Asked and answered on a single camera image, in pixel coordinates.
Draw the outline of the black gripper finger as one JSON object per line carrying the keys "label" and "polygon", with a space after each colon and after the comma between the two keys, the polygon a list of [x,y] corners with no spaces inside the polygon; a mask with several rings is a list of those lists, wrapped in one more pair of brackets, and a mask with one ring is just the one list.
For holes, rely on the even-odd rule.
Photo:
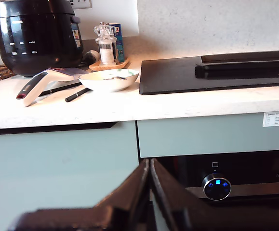
{"label": "black gripper finger", "polygon": [[109,231],[133,231],[149,200],[148,177],[149,159],[144,159],[138,167],[110,194],[98,202],[94,208],[109,208]]}
{"label": "black gripper finger", "polygon": [[157,159],[150,159],[152,190],[171,231],[208,231],[207,205],[182,186]]}

